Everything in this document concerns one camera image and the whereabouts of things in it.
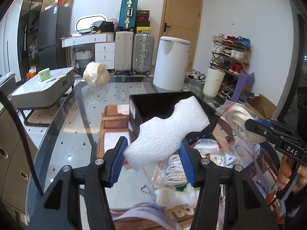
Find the person's right hand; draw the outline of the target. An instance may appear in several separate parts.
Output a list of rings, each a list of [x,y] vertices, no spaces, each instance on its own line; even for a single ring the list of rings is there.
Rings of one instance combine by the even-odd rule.
[[[281,166],[278,170],[278,177],[277,177],[277,186],[279,189],[283,189],[287,183],[290,180],[290,176],[292,174],[292,167],[290,167],[289,163],[288,163],[288,157],[287,156],[283,156],[281,158]],[[300,175],[299,180],[297,181],[297,183],[295,184],[294,188],[293,188],[293,192],[297,193],[300,190],[302,190],[304,188],[304,186],[306,186],[307,183],[307,168],[306,166],[300,166],[298,169],[297,174]]]

